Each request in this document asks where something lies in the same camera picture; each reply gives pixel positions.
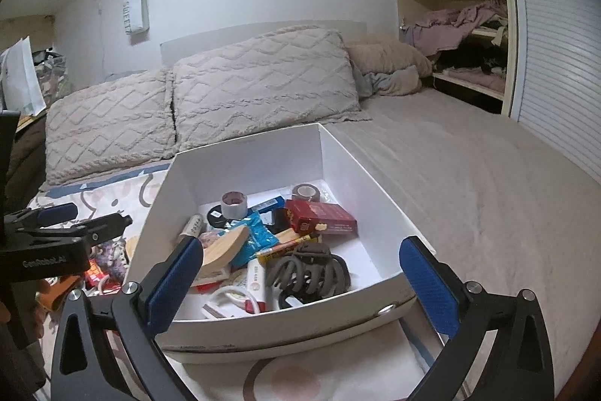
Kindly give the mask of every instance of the beige bed sheet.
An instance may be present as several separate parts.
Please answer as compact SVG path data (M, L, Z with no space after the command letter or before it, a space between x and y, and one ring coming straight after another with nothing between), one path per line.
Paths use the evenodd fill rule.
M518 123L432 89L363 106L372 121L328 129L463 281L536 292L558 393L601 317L601 186Z

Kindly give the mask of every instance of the red box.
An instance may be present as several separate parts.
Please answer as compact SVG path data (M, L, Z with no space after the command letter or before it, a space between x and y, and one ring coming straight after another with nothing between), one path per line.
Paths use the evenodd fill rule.
M290 226L299 235L313 232L346 235L357 232L357 220L338 204L287 200L285 208Z

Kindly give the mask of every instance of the screw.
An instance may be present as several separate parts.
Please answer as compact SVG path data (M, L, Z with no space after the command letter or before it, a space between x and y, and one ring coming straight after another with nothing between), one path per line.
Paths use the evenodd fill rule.
M81 289L73 289L68 295L69 301L77 301L79 298L81 298Z
M121 287L121 290L125 294L133 294L134 292L137 291L137 283L134 283L134 282L127 283L123 287Z
M522 291L522 297L526 301L534 301L536 299L536 294L534 294L530 289L524 289Z
M472 294L480 294L482 292L482 286L476 281L470 281L466 283L465 287L467 287L468 291L470 291Z

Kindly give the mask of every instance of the headboard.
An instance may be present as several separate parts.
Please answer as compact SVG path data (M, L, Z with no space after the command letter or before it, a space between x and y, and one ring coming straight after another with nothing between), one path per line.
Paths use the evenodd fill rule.
M315 21L276 21L274 23L253 23L230 26L214 31L183 36L160 44L160 56L163 65L170 67L179 59L195 53L220 48L232 43L268 33L279 28L294 24L317 24L340 31L343 39L360 39L367 33L367 23L346 20L315 20Z

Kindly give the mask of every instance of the diamond pattern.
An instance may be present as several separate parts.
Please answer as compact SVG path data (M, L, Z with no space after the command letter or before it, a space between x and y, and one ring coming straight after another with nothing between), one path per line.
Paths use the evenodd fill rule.
M75 92L46 120L50 185L174 155L173 74L148 71Z
M291 26L199 53L174 68L180 150L360 111L340 34Z

